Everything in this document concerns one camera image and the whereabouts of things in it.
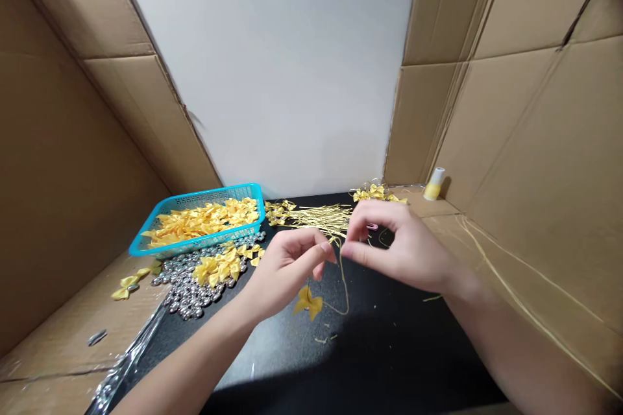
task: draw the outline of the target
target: cardboard box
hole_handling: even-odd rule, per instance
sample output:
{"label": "cardboard box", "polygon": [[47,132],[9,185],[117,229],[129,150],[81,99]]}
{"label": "cardboard box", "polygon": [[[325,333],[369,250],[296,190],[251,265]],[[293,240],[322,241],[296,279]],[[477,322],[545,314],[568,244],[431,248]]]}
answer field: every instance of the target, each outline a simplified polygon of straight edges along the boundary
{"label": "cardboard box", "polygon": [[[3,201],[19,213],[19,225],[52,219],[62,226],[41,230],[27,248],[4,239],[8,257],[21,259],[5,277],[28,277],[46,301],[33,296],[8,309],[14,325],[0,351],[12,350],[0,363],[0,407],[82,412],[160,299],[161,290],[144,280],[129,302],[110,300],[118,281],[148,261],[111,259],[169,190],[219,182],[130,0],[34,1],[130,136],[31,0],[0,0],[6,120],[19,123],[4,132],[3,146],[15,150],[3,161],[20,174],[7,178]],[[414,0],[385,167],[389,183],[416,184],[443,166],[446,200],[425,201],[411,187],[397,194],[518,313],[617,394],[621,5]],[[110,18],[119,24],[106,25]],[[0,298],[9,301],[19,287],[3,283]],[[104,327],[109,335],[87,347]]]}
{"label": "cardboard box", "polygon": [[33,0],[174,195],[221,187],[132,0]]}
{"label": "cardboard box", "polygon": [[0,11],[4,355],[125,250],[169,191],[35,6],[0,0]]}
{"label": "cardboard box", "polygon": [[427,225],[621,395],[623,0],[414,1],[386,180],[444,167]]}

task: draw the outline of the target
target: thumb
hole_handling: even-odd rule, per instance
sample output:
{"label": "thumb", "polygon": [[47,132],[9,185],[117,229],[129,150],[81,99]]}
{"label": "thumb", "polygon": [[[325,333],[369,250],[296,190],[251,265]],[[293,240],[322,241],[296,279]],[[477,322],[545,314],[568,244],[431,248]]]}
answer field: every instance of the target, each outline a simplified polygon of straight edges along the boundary
{"label": "thumb", "polygon": [[306,278],[312,273],[312,270],[319,264],[324,263],[329,253],[333,250],[328,242],[312,246],[304,252],[291,266],[290,269],[299,278]]}
{"label": "thumb", "polygon": [[358,241],[347,241],[342,247],[342,254],[351,258],[355,263],[391,277],[391,255],[387,250],[381,250]]}

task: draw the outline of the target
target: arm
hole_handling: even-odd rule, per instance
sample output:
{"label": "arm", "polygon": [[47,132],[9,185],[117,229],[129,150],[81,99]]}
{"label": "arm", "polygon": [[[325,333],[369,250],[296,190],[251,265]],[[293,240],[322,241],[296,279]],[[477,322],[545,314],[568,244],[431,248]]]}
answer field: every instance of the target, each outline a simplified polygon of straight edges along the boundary
{"label": "arm", "polygon": [[262,320],[281,311],[324,262],[337,262],[318,229],[275,235],[245,288],[190,339],[147,374],[113,415],[199,413]]}
{"label": "arm", "polygon": [[[366,239],[369,223],[395,232],[388,250]],[[360,202],[342,254],[412,287],[444,296],[498,386],[526,415],[603,413],[605,391],[446,250],[399,203]]]}

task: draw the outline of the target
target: clear plastic sheet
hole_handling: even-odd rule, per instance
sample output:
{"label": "clear plastic sheet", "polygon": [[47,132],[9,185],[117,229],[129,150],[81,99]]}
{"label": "clear plastic sheet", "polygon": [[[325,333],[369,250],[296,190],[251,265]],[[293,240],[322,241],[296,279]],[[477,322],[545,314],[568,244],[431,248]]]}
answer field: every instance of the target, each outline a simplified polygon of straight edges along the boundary
{"label": "clear plastic sheet", "polygon": [[165,312],[166,307],[163,303],[160,303],[155,313],[138,333],[134,342],[128,347],[128,350],[117,364],[108,372],[104,381],[97,387],[95,396],[85,415],[104,415],[108,413],[110,402],[113,400],[119,385],[131,369],[136,367],[145,353],[145,349],[158,329]]}

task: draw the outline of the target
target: pile of silver beads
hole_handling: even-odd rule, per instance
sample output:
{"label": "pile of silver beads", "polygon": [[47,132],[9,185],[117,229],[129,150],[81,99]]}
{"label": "pile of silver beads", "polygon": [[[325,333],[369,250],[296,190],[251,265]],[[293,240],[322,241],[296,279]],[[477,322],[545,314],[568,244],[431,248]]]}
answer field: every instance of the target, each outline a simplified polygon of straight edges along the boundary
{"label": "pile of silver beads", "polygon": [[[265,236],[266,232],[258,232],[236,239],[234,245],[236,248],[245,244],[252,247],[256,241],[263,241]],[[219,244],[180,254],[162,262],[162,270],[157,277],[152,279],[151,285],[171,284],[171,290],[164,299],[164,305],[169,307],[169,313],[178,313],[184,321],[190,318],[199,319],[203,316],[205,307],[220,300],[225,287],[231,289],[236,285],[236,280],[229,277],[219,282],[213,290],[208,284],[199,285],[197,280],[193,279],[195,266],[201,264],[199,258],[223,254],[224,249],[223,244]],[[246,270],[247,262],[241,258],[240,272],[243,273]]]}

